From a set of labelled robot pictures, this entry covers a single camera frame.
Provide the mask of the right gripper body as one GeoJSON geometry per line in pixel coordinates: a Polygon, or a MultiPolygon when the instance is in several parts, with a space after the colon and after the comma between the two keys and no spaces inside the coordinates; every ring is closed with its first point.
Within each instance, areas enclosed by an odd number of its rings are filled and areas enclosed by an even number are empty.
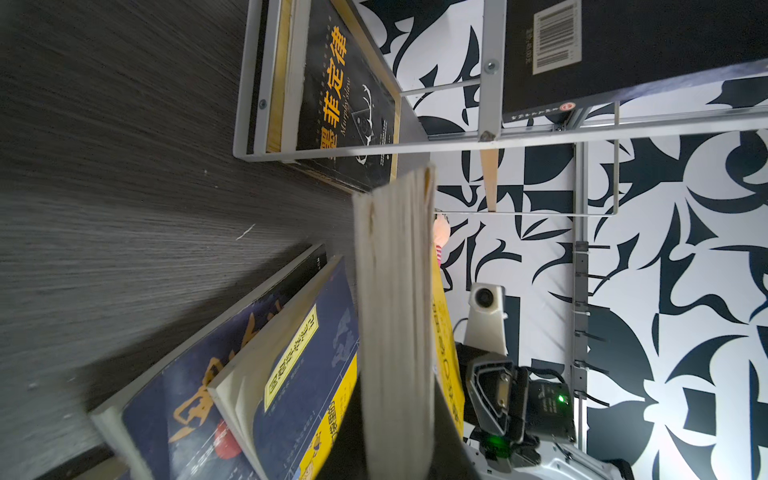
{"type": "Polygon", "coordinates": [[[554,370],[484,352],[465,364],[465,394],[470,423],[508,444],[576,440],[571,390],[554,370]]]}

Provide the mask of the yellow cartoon book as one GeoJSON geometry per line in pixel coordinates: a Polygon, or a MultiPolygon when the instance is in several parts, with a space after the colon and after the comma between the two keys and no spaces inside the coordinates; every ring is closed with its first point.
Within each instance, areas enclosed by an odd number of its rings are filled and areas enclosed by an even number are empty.
{"type": "Polygon", "coordinates": [[[470,479],[435,373],[435,168],[353,198],[362,432],[371,479],[470,479]]]}

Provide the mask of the navy book yellow label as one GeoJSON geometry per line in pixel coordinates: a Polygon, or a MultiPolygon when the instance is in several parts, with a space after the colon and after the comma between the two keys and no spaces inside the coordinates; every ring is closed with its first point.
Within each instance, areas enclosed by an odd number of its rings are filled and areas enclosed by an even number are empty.
{"type": "Polygon", "coordinates": [[[210,395],[259,479],[314,479],[358,377],[359,329],[334,256],[229,361],[210,395]]]}

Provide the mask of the dark purple portrait book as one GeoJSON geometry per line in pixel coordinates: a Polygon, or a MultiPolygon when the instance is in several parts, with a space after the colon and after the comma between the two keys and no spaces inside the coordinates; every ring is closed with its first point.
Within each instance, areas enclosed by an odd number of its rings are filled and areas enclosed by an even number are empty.
{"type": "Polygon", "coordinates": [[[309,247],[91,411],[125,478],[255,478],[207,387],[327,261],[309,247]]]}

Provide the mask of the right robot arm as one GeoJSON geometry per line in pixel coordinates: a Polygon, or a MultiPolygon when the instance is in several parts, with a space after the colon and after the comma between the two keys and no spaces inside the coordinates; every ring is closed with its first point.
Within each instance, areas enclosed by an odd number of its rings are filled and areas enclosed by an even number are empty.
{"type": "Polygon", "coordinates": [[[623,459],[599,460],[578,448],[574,399],[550,368],[459,344],[466,399],[465,449],[482,479],[632,479],[623,459]]]}

